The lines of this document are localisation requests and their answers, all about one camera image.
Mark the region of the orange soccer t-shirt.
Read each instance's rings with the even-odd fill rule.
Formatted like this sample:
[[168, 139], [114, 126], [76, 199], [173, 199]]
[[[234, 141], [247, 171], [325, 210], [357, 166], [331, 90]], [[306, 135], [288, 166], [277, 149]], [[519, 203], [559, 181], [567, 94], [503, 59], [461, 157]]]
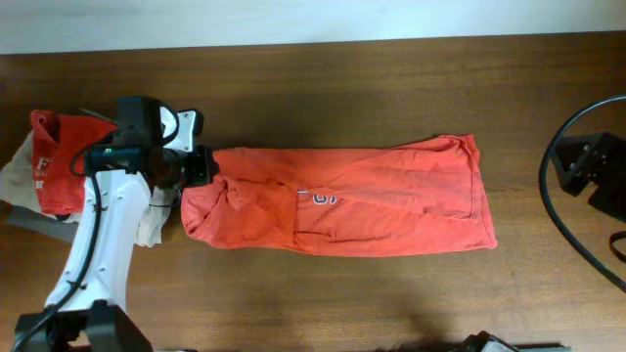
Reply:
[[186, 234], [220, 249], [394, 257], [497, 244], [471, 135], [387, 149], [214, 153], [219, 170], [187, 189]]

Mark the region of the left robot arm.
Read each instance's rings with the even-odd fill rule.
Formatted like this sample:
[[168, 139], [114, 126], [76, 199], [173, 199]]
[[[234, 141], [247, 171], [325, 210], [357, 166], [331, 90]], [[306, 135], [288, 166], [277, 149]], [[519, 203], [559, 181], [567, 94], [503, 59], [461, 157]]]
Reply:
[[175, 110], [152, 97], [117, 102], [116, 128], [78, 152], [85, 179], [81, 221], [66, 266], [40, 313], [23, 314], [16, 351], [154, 352], [126, 313], [126, 287], [135, 235], [151, 209], [154, 188], [209, 184], [219, 170], [195, 143], [199, 110]]

